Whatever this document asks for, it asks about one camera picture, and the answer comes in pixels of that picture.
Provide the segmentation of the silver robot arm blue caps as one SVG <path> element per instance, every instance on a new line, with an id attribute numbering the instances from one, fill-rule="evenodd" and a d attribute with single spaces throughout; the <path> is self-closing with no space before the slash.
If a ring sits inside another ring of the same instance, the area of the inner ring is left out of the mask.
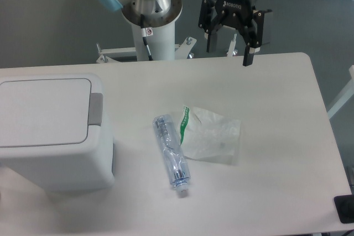
<path id="1" fill-rule="evenodd" d="M 139 61 L 186 59 L 193 46 L 187 40 L 175 43 L 175 22 L 182 0 L 98 0 L 106 9 L 121 11 L 130 23 Z M 202 0 L 198 26 L 207 37 L 208 52 L 217 44 L 217 32 L 228 27 L 239 32 L 245 42 L 243 65 L 253 62 L 263 44 L 264 24 L 269 10 L 259 11 L 256 0 Z"/>

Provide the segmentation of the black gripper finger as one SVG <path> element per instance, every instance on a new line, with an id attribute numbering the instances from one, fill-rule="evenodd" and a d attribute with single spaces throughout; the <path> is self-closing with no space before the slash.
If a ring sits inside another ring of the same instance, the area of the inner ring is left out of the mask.
<path id="1" fill-rule="evenodd" d="M 254 55 L 260 51 L 263 42 L 265 11 L 255 11 L 246 20 L 246 24 L 240 31 L 245 42 L 243 66 L 253 64 Z"/>
<path id="2" fill-rule="evenodd" d="M 216 51 L 217 31 L 223 26 L 227 15 L 228 11 L 220 6 L 218 0 L 202 0 L 198 26 L 207 34 L 208 53 Z"/>

